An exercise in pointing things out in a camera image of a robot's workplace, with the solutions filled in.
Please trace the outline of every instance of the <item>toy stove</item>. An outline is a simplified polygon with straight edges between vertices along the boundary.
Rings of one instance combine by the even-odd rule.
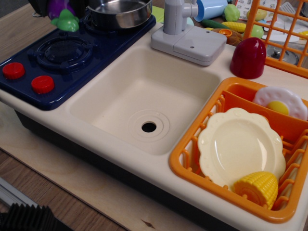
[[[52,110],[77,92],[155,25],[103,31],[90,14],[79,31],[54,30],[0,64],[0,88],[41,109]]]

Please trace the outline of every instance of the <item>orange dish rack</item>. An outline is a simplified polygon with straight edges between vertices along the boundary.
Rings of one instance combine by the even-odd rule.
[[[281,55],[279,59],[267,57],[265,64],[268,66],[272,66],[280,70],[301,76],[301,77],[308,78],[308,58],[307,58],[308,57],[308,42],[307,42],[308,36],[304,34],[300,34],[300,32],[297,33],[294,31],[294,27],[298,19],[308,22],[308,18],[301,16],[301,13],[300,13],[303,7],[303,3],[305,2],[308,3],[308,0],[297,0],[298,6],[297,6],[297,10],[295,14],[281,11],[280,8],[283,2],[284,1],[282,0],[277,0],[276,8],[269,8],[269,7],[260,5],[262,3],[261,0],[253,0],[251,9],[250,9],[251,16],[249,17],[247,21],[244,39],[249,38],[251,36],[252,28],[254,25],[259,25],[259,26],[268,28],[269,29],[267,33],[268,36],[265,40],[263,40],[266,47],[271,45],[273,47],[282,49],[282,51],[281,51]],[[255,21],[258,9],[272,12],[273,18],[272,18],[270,25]],[[284,16],[287,16],[293,19],[290,30],[275,26],[275,22],[277,20],[278,15],[284,15]],[[284,34],[287,34],[288,36],[286,38],[285,43],[275,43],[275,42],[270,41],[269,37],[273,31],[279,31],[279,32],[283,32]],[[294,44],[290,43],[289,41],[290,41],[291,36],[299,37],[302,41],[301,45],[295,46]],[[286,55],[286,52],[294,52],[298,56],[299,61],[296,65],[283,61],[283,58]]]
[[[284,223],[296,211],[308,172],[308,122],[253,103],[255,93],[262,87],[265,86],[237,77],[224,80],[171,153],[169,164],[179,177],[247,212],[271,223]],[[265,116],[271,128],[282,139],[286,170],[279,180],[278,196],[272,210],[235,194],[227,186],[218,186],[200,170],[198,135],[206,128],[206,123],[213,114],[226,112],[234,107]]]

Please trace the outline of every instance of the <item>cream plate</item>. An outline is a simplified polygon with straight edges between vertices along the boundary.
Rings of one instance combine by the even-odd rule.
[[[268,171],[279,179],[285,171],[280,136],[263,116],[242,108],[212,115],[199,135],[198,147],[202,172],[231,190],[250,173]]]

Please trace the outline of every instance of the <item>orange grid rack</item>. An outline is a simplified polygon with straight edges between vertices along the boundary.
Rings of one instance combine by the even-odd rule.
[[[250,14],[249,14],[250,16],[249,16],[249,19],[247,21],[244,39],[249,38],[251,36],[252,28],[253,28],[254,25],[259,25],[259,26],[263,26],[263,27],[268,28],[269,29],[268,36],[267,36],[266,40],[263,40],[266,47],[268,45],[271,45],[271,46],[282,49],[282,52],[281,52],[279,59],[267,57],[265,64],[268,65],[268,66],[272,66],[272,67],[278,68],[280,70],[286,71],[286,72],[290,72],[292,74],[295,74],[295,75],[298,75],[298,76],[301,76],[301,77],[308,78],[308,58],[307,58],[308,57],[308,42],[307,42],[308,36],[304,35],[304,34],[297,33],[297,32],[294,31],[296,21],[298,19],[308,22],[308,18],[303,17],[300,14],[301,9],[303,7],[303,3],[308,2],[308,0],[298,0],[297,1],[298,6],[297,6],[297,10],[296,10],[295,14],[287,13],[287,12],[284,12],[280,9],[280,7],[282,5],[282,0],[277,0],[277,5],[276,5],[276,8],[274,8],[274,9],[262,6],[262,5],[260,5],[260,2],[261,2],[260,0],[254,0],[252,2]],[[273,13],[272,22],[271,22],[270,25],[255,21],[258,9],[262,9],[262,10]],[[279,27],[275,26],[275,22],[277,20],[278,15],[284,15],[284,16],[293,18],[290,30],[286,30],[286,29],[279,28]],[[269,38],[270,38],[270,35],[273,31],[279,31],[279,32],[283,32],[284,34],[287,34],[287,38],[286,38],[285,43],[275,43],[275,42],[270,41]],[[302,41],[306,41],[306,42],[304,44],[302,44],[302,46],[300,48],[294,47],[293,44],[290,43],[291,36],[297,36],[297,37],[303,39]],[[297,64],[290,64],[290,63],[283,61],[284,56],[286,55],[287,51],[293,52],[299,57],[299,61],[298,61]]]
[[[265,86],[237,77],[224,80],[171,153],[169,164],[179,177],[247,212],[268,222],[284,223],[295,213],[308,172],[308,122],[253,103],[255,93],[262,87]],[[216,185],[200,170],[198,135],[206,128],[207,120],[214,113],[226,112],[234,107],[265,116],[271,128],[282,139],[286,170],[279,180],[278,197],[272,210],[254,204],[226,187]]]

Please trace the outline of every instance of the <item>drain hole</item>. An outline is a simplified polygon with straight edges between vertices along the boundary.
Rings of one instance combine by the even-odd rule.
[[[142,126],[142,130],[145,132],[153,132],[156,129],[156,124],[153,122],[147,122]]]

